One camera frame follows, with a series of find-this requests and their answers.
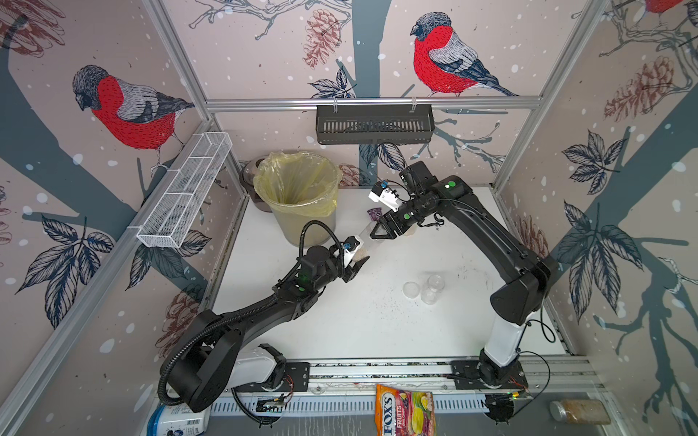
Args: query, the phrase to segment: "black metal basket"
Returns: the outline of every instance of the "black metal basket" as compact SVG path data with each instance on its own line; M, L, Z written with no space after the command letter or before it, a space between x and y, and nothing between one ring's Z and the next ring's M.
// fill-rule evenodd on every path
M320 144L424 144L431 141L431 105L318 106Z

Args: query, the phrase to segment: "trash can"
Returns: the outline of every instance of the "trash can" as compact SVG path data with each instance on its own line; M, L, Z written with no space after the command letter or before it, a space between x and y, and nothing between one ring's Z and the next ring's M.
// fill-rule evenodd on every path
M298 246L301 230L310 220L319 220L334 231L334 212L342 171L329 159L301 151L270 153L259 164L253 183L255 191L271 208L286 239ZM328 240L319 225L308 228L305 248Z

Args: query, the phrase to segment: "purple object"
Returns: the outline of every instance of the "purple object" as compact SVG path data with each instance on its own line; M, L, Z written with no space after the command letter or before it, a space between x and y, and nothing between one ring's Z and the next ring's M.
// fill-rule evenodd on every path
M383 216L383 211L381 210L380 207L369 209L367 212L369 213L369 216L371 217L371 221L378 221L378 220L380 220L380 217Z

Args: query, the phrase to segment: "clear plastic cup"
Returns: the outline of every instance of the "clear plastic cup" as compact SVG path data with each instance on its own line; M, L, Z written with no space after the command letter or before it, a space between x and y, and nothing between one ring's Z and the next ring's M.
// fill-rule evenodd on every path
M402 293L409 299L416 299L419 296L419 283L406 282L402 285Z
M443 277L437 274L430 275L426 279L424 288L422 288L422 301L425 304L434 304L443 291L444 286L446 286L446 282L443 280Z

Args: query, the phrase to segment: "red bullfinch illustration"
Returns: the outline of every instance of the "red bullfinch illustration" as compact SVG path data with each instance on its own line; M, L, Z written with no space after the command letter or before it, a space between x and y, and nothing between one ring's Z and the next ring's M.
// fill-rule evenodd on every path
M451 19L443 12L421 16L410 35L415 39L415 73L431 94L437 92L461 95L466 89L491 88L506 96L515 96L499 85L477 58L475 50L467 46L451 27Z
M158 163L150 169L151 174L159 167L166 168L160 163L160 147L171 135L177 138L177 118L194 107L193 103L166 96L151 87L125 82L95 65L85 66L75 74L73 92L80 109L91 108L119 141L134 149L158 151Z

